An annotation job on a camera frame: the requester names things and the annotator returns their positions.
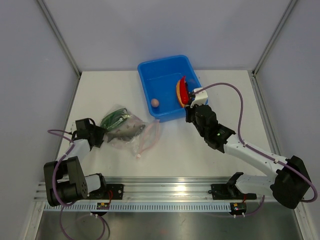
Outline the clear zip top bag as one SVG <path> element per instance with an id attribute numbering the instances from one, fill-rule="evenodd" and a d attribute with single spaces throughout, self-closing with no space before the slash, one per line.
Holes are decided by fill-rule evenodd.
<path id="1" fill-rule="evenodd" d="M 101 119 L 104 141 L 117 149 L 127 149 L 137 159 L 153 148 L 160 138 L 160 121 L 143 121 L 126 107 L 116 104 Z"/>

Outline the red fake chili pepper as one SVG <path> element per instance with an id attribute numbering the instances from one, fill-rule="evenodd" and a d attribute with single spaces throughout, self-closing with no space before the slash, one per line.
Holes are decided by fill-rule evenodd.
<path id="1" fill-rule="evenodd" d="M 182 102 L 186 105 L 189 101 L 188 84 L 186 83 L 186 76 L 183 76 L 180 82 L 180 95 Z"/>

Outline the fake egg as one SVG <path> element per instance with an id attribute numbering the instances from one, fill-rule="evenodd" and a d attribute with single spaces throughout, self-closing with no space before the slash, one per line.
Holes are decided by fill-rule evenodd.
<path id="1" fill-rule="evenodd" d="M 153 98 L 150 103 L 153 108 L 158 108 L 160 105 L 160 102 L 156 98 Z"/>

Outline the fake steak slice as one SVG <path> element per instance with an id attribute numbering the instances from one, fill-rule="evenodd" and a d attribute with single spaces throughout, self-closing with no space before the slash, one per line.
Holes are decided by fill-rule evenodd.
<path id="1" fill-rule="evenodd" d="M 185 104 L 182 102 L 182 98 L 181 98 L 181 94 L 180 94 L 180 83 L 181 83 L 181 80 L 179 80 L 176 84 L 176 87 L 175 87 L 175 90 L 176 90 L 176 97 L 177 97 L 177 100 L 178 100 L 178 103 L 179 105 L 184 108 L 185 107 Z"/>

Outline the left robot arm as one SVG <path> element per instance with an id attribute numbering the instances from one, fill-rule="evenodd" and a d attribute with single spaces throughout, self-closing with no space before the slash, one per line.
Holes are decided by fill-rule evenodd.
<path id="1" fill-rule="evenodd" d="M 108 186 L 101 173 L 84 175 L 81 161 L 92 148 L 101 147 L 105 130 L 91 118 L 75 121 L 75 131 L 50 129 L 49 134 L 61 137 L 69 143 L 62 156 L 43 166 L 47 202 L 50 206 L 69 207 L 88 197 L 103 199 Z"/>

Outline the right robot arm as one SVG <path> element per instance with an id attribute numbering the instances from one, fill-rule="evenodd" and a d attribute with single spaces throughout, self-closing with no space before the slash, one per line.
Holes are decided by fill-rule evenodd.
<path id="1" fill-rule="evenodd" d="M 255 200 L 262 195 L 273 197 L 289 209 L 306 201 L 304 196 L 314 185 L 299 157 L 286 158 L 242 143 L 232 129 L 218 122 L 208 105 L 186 105 L 184 109 L 186 122 L 195 126 L 210 148 L 236 157 L 263 173 L 259 176 L 236 172 L 226 183 L 213 184 L 214 200 Z"/>

